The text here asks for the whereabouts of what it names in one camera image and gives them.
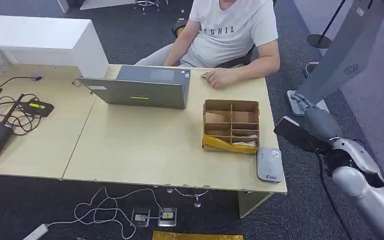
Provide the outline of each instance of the laptop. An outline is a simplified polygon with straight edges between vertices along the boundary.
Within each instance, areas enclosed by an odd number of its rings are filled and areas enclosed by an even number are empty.
[[[123,65],[117,79],[77,79],[108,104],[186,109],[190,69]]]

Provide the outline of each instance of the table leg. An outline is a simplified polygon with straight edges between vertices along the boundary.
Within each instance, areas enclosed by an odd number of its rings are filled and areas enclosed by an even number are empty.
[[[239,217],[245,218],[254,209],[260,206],[264,201],[269,199],[273,192],[237,192],[237,199],[239,201]]]

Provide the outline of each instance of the cardboard organizer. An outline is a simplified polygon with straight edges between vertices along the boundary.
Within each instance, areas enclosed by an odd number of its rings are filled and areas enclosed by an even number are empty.
[[[206,151],[256,153],[260,145],[259,114],[257,101],[206,100],[202,148]],[[254,141],[256,146],[233,144]]]

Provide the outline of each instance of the power socket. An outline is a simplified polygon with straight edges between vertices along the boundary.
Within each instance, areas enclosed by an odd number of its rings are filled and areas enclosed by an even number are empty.
[[[138,228],[147,228],[150,225],[150,208],[133,208],[131,222]]]
[[[178,218],[178,209],[175,207],[164,207],[162,211],[159,211],[158,219],[159,227],[176,227]]]

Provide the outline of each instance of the yellow mat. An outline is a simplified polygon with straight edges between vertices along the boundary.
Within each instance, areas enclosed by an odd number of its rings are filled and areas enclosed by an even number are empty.
[[[242,235],[204,235],[154,231],[152,240],[244,240]]]

